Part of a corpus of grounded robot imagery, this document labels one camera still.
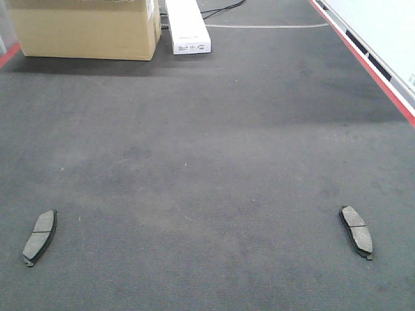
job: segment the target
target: wire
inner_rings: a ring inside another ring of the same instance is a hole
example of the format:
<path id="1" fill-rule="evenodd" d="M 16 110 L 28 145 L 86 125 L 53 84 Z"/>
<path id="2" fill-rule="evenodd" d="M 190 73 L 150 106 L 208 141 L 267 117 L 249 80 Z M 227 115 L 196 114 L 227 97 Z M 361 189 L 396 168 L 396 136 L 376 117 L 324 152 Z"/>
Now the wire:
<path id="1" fill-rule="evenodd" d="M 219 12 L 223 12 L 223 11 L 226 11 L 226 10 L 231 10 L 233 8 L 237 8 L 238 6 L 243 5 L 245 2 L 247 2 L 247 0 L 240 0 L 237 3 L 225 6 L 223 8 L 214 8 L 212 10 L 201 11 L 200 13 L 201 14 L 210 13 L 209 15 L 203 17 L 203 19 L 208 19 L 209 17 L 212 17 L 215 14 L 218 14 Z M 160 16 L 161 17 L 167 17 L 168 15 L 166 13 L 160 13 Z M 161 29 L 169 29 L 169 26 L 168 25 L 163 25 Z"/>
<path id="2" fill-rule="evenodd" d="M 225 6 L 223 8 L 214 8 L 213 10 L 207 10 L 207 11 L 202 11 L 201 14 L 206 14 L 206 13 L 210 13 L 207 16 L 204 16 L 203 19 L 207 19 L 209 17 L 214 16 L 215 14 L 218 14 L 219 12 L 225 11 L 225 10 L 231 10 L 233 8 L 237 8 L 238 6 L 243 5 L 247 0 L 240 0 L 238 3 L 234 3 L 232 5 L 228 5 Z"/>

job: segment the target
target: brake pad friction material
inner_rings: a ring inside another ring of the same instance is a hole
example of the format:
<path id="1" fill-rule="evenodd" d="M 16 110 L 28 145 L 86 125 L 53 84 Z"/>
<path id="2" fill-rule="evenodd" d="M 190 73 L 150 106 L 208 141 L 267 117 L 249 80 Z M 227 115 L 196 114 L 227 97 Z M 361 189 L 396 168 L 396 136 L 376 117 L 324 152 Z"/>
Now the brake pad friction material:
<path id="1" fill-rule="evenodd" d="M 23 260 L 28 267 L 33 267 L 47 246 L 51 243 L 56 230 L 56 211 L 47 211 L 39 216 L 32 235 L 23 250 Z"/>
<path id="2" fill-rule="evenodd" d="M 340 218 L 348 230 L 356 252 L 366 259 L 372 260 L 374 250 L 372 236 L 358 212 L 351 206 L 345 206 L 340 211 Z"/>

